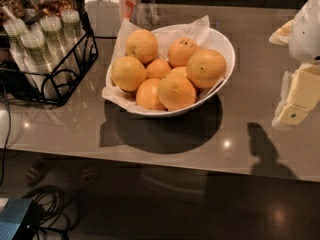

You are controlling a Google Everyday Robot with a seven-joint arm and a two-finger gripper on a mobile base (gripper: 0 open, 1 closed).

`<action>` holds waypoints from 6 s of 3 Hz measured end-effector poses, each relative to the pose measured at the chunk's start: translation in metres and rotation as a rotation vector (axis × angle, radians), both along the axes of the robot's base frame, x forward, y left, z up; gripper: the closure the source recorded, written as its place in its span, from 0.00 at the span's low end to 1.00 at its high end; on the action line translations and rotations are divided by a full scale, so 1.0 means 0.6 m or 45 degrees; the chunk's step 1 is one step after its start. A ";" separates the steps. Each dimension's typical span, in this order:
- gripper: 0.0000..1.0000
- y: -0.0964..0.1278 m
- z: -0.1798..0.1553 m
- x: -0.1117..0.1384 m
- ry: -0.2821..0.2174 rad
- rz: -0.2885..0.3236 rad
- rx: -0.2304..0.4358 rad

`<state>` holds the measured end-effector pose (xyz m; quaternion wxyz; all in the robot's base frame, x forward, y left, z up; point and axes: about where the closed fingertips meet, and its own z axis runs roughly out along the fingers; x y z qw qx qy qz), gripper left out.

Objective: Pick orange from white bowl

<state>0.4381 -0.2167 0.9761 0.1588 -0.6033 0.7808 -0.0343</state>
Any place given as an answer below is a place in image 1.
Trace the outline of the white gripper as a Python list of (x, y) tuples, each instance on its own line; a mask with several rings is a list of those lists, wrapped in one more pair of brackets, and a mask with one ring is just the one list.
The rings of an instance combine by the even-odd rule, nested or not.
[(308, 0), (294, 20), (278, 28), (269, 42), (288, 44), (290, 56), (303, 63), (295, 72), (284, 73), (281, 101), (272, 120), (273, 128), (289, 130), (320, 102), (320, 66), (315, 65), (320, 62), (320, 0)]

